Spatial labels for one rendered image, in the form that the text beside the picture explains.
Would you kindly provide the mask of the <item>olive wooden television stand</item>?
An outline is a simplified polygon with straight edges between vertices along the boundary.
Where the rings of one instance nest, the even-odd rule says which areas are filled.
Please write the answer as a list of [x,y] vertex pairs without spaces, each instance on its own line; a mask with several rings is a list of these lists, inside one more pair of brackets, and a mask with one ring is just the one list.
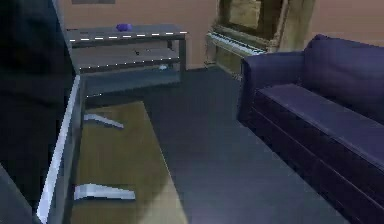
[[98,108],[122,129],[83,126],[78,184],[131,190],[134,200],[79,200],[71,224],[189,224],[142,102]]

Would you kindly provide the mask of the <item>dark grey shelf table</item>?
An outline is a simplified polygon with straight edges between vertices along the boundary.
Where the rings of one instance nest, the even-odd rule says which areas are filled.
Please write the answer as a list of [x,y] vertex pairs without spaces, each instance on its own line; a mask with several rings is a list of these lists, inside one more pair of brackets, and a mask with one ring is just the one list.
[[[167,86],[186,71],[187,32],[174,24],[72,28],[72,55],[87,85],[87,96]],[[168,69],[159,70],[160,65]]]

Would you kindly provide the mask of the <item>brown wooden cabinet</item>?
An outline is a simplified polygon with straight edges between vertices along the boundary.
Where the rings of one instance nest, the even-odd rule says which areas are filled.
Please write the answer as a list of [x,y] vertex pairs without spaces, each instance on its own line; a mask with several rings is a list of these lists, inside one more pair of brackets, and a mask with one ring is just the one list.
[[315,3],[217,0],[217,16],[206,34],[205,64],[239,80],[242,58],[303,48]]

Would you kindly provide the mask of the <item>dark purple sofa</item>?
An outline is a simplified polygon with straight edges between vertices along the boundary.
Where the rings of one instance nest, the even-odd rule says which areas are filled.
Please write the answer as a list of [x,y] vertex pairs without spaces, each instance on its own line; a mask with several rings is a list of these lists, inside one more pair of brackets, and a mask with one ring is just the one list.
[[238,121],[350,224],[384,224],[384,47],[318,34],[241,72]]

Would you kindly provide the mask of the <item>black television set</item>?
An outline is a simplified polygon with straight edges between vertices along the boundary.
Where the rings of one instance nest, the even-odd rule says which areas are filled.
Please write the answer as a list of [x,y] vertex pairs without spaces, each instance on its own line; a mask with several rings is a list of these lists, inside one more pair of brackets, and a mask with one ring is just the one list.
[[76,182],[85,81],[72,60],[57,0],[0,0],[0,224],[69,224],[84,200],[134,192]]

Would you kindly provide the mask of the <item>dark framed wall picture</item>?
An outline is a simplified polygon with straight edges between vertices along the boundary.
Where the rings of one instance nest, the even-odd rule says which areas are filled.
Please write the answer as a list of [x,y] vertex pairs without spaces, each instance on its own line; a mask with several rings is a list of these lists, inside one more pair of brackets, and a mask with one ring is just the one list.
[[72,4],[115,4],[116,0],[71,0]]

